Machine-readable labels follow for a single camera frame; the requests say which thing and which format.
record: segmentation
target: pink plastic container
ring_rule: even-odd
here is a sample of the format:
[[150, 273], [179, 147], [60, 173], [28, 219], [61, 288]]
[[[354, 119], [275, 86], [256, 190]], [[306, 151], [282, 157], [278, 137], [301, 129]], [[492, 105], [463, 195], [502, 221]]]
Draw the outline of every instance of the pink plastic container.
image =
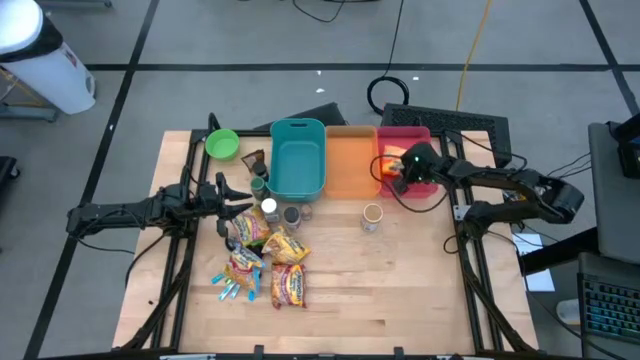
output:
[[[417, 142], [431, 143], [431, 133], [424, 126], [383, 126], [378, 128], [378, 152], [384, 154], [385, 145], [400, 146], [409, 149]], [[394, 176], [384, 175], [382, 181], [391, 185]], [[411, 184], [403, 198], [427, 198], [438, 191], [436, 184]], [[389, 189], [382, 185], [380, 195], [383, 197], [393, 197]]]

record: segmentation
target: snack bag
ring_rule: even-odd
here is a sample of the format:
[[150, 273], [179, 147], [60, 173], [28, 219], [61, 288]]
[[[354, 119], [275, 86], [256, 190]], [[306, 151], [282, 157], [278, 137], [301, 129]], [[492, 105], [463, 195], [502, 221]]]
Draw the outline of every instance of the snack bag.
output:
[[255, 272], [264, 268], [264, 262], [248, 249], [237, 247], [229, 256], [229, 261], [224, 266], [224, 275], [249, 290], [258, 290], [259, 281], [256, 281]]
[[[400, 146], [385, 145], [384, 155], [402, 156], [407, 149]], [[390, 176], [400, 175], [400, 169], [402, 169], [402, 161], [400, 158], [395, 157], [382, 157], [382, 174]]]
[[274, 264], [294, 265], [310, 252], [311, 249], [289, 236], [282, 226], [278, 226], [262, 248], [263, 254], [271, 254]]
[[304, 265], [273, 265], [271, 273], [271, 304], [293, 305], [306, 308], [304, 302]]
[[236, 229], [238, 239], [244, 246], [261, 245], [271, 236], [271, 229], [264, 218], [260, 205], [254, 205], [245, 210], [231, 220], [231, 223]]

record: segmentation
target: yellow cable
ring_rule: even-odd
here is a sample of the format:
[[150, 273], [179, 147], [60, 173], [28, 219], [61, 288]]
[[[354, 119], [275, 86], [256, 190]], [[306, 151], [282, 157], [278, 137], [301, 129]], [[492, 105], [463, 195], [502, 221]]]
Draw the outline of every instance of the yellow cable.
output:
[[[2, 70], [2, 69], [0, 69], [0, 73], [2, 73], [4, 78], [7, 79], [7, 81], [12, 81], [12, 79], [11, 79], [12, 77], [15, 78], [15, 75], [9, 76], [9, 74], [7, 74], [7, 72]], [[37, 107], [42, 107], [44, 105], [42, 103], [42, 101], [40, 101], [40, 99], [38, 99], [37, 96], [33, 95], [33, 93], [31, 91], [29, 91], [29, 89], [27, 89], [24, 85], [22, 85], [20, 83], [20, 80], [18, 80], [18, 78], [13, 80], [13, 82], [14, 82], [13, 85], [17, 86], [18, 89], [22, 90], [23, 93], [25, 93], [30, 98], [32, 98], [34, 100], [34, 102], [33, 103], [13, 103], [11, 105], [15, 105], [15, 106], [37, 106]]]
[[471, 58], [473, 57], [473, 53], [476, 51], [476, 45], [478, 45], [478, 40], [480, 39], [480, 34], [482, 34], [484, 23], [487, 22], [487, 17], [489, 17], [489, 8], [491, 7], [492, 2], [493, 0], [487, 0], [487, 5], [484, 7], [484, 15], [482, 16], [482, 21], [480, 21], [480, 26], [478, 26], [478, 32], [476, 33], [476, 38], [473, 39], [473, 45], [471, 45], [471, 51], [469, 52], [469, 56], [467, 57], [467, 62], [464, 64], [464, 69], [462, 70], [462, 75], [460, 76], [460, 86], [458, 86], [458, 100], [456, 101], [456, 111], [458, 111], [458, 108], [460, 108], [460, 100], [462, 99], [462, 90], [464, 89], [464, 79], [467, 76], [467, 68], [469, 67], [469, 63], [471, 63]]

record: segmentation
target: white trash can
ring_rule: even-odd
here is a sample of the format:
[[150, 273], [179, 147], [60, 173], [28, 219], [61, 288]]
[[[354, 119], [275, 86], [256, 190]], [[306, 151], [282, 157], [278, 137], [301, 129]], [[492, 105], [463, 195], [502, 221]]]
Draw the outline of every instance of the white trash can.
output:
[[0, 65], [67, 114], [96, 102], [95, 78], [33, 0], [0, 0]]

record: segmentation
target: green bowl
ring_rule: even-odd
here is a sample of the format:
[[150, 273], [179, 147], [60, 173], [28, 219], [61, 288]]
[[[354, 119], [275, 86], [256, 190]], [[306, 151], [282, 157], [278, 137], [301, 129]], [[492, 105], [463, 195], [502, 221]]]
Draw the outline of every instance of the green bowl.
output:
[[207, 137], [204, 146], [207, 154], [218, 160], [231, 160], [238, 153], [240, 148], [238, 134], [230, 129], [220, 129], [211, 133]]

